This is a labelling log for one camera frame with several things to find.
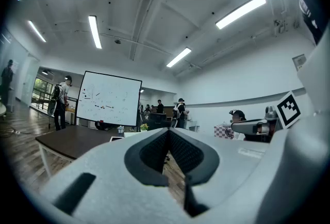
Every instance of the whiteboard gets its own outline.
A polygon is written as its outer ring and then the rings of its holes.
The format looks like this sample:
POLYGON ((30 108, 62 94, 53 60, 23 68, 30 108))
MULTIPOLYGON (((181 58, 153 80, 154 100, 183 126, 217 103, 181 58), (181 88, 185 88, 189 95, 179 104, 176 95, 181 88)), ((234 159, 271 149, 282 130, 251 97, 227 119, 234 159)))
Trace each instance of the whiteboard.
POLYGON ((82 81, 78 118, 136 126, 142 81, 89 71, 82 81))

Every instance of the wooden floor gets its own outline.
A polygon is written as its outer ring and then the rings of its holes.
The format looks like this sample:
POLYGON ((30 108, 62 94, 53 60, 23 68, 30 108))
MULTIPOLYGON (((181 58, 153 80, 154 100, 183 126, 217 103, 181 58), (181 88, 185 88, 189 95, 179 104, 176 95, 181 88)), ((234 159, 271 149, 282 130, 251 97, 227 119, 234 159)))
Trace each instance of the wooden floor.
MULTIPOLYGON (((40 136, 55 130, 54 119, 51 118, 51 129, 48 130, 48 116, 31 109, 16 101, 14 112, 7 113, 3 121, 0 119, 0 143, 8 157, 17 181, 39 189, 48 181, 48 176, 39 153, 39 146, 35 140, 40 136)), ((70 162, 48 153, 51 168, 55 174, 70 162)), ((182 206, 184 202, 184 175, 169 154, 170 160, 164 166, 164 175, 169 178, 169 190, 173 198, 182 206)))

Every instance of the window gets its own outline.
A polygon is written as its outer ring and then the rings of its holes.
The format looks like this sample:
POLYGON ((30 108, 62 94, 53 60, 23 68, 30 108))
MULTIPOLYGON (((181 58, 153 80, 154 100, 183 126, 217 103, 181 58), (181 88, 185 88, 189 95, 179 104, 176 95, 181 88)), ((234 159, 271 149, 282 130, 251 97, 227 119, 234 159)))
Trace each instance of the window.
POLYGON ((36 78, 35 85, 32 92, 32 105, 48 110, 48 102, 51 98, 53 85, 36 78))

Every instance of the checkered box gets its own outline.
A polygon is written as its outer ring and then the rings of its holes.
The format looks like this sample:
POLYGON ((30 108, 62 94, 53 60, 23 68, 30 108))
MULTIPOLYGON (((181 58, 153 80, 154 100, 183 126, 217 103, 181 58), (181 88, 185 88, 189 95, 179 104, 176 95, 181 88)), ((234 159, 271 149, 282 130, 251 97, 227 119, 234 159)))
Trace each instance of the checkered box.
POLYGON ((232 139, 234 137, 234 132, 230 127, 223 127, 221 125, 217 125, 214 127, 214 136, 224 139, 232 139))

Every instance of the fluorescent light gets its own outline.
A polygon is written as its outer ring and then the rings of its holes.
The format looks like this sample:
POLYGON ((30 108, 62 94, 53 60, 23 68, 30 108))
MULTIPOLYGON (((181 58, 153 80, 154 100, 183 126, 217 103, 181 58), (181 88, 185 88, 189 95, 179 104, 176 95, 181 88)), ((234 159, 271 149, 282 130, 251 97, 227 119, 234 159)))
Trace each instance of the fluorescent light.
POLYGON ((10 41, 5 37, 5 35, 3 35, 2 33, 1 33, 1 35, 5 38, 6 41, 8 41, 10 43, 10 41))
POLYGON ((183 52, 181 52, 178 56, 176 56, 168 65, 167 67, 172 67, 175 65, 178 61, 180 61, 183 57, 185 57, 188 53, 191 52, 191 49, 185 48, 183 52))
POLYGON ((98 35, 98 30, 97 30, 96 16, 90 15, 88 17, 88 20, 89 20, 89 25, 91 26, 95 46, 96 48, 102 49, 100 37, 98 35))
POLYGON ((249 13, 250 11, 262 6, 266 3, 266 0, 251 0, 247 3, 245 3, 243 6, 235 9, 232 13, 225 16, 220 21, 216 22, 216 26, 219 29, 224 28, 231 22, 239 19, 240 17, 244 16, 245 14, 249 13))
POLYGON ((41 36, 40 32, 37 30, 37 28, 35 27, 35 25, 33 24, 33 22, 31 20, 28 21, 31 28, 33 28, 33 30, 37 33, 37 35, 39 36, 39 38, 43 41, 46 42, 46 40, 43 38, 43 36, 41 36))

